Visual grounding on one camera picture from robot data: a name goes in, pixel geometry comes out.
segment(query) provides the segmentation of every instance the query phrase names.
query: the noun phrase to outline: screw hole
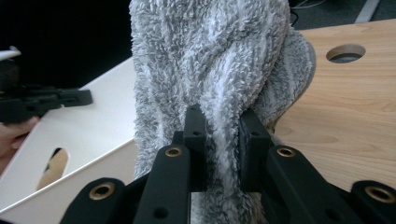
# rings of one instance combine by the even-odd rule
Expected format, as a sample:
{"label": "screw hole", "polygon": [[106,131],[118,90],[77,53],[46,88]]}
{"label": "screw hole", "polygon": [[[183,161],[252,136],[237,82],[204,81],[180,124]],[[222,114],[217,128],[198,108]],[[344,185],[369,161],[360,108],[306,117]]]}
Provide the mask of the screw hole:
{"label": "screw hole", "polygon": [[164,218],[168,217],[168,215],[169,215],[169,212],[164,207],[159,207],[154,210],[154,216],[158,219],[164,219]]}
{"label": "screw hole", "polygon": [[338,211],[335,211],[333,209],[326,209],[325,210],[326,216],[329,217],[331,220],[336,221],[336,222],[340,222],[343,220],[343,216],[341,213],[339,213]]}
{"label": "screw hole", "polygon": [[171,147],[166,149],[165,155],[168,157],[177,157],[181,155],[181,149],[178,147]]}
{"label": "screw hole", "polygon": [[296,155],[293,150],[284,147],[278,148],[276,152],[282,157],[294,157]]}
{"label": "screw hole", "polygon": [[260,133],[257,133],[257,132],[253,132],[253,133],[251,133],[251,135],[253,135],[253,136],[260,136]]}
{"label": "screw hole", "polygon": [[381,203],[396,203],[396,196],[386,189],[376,186],[368,186],[364,190],[370,197]]}
{"label": "screw hole", "polygon": [[91,189],[90,198],[95,201],[103,200],[113,194],[115,185],[111,182],[105,182]]}

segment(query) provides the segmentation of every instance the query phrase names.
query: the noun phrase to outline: cable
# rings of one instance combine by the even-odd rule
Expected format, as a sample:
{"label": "cable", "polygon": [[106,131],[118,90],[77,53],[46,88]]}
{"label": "cable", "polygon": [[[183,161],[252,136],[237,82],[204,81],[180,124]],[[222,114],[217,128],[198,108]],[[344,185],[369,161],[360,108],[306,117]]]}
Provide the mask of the cable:
{"label": "cable", "polygon": [[291,9],[304,9],[304,8],[310,8],[310,7],[317,7],[318,5],[325,3],[327,0],[322,0],[318,3],[306,6],[306,7],[302,7],[303,4],[305,4],[306,2],[308,2],[308,0],[303,1],[302,3],[300,3],[299,5],[297,5],[296,7],[292,7]]}

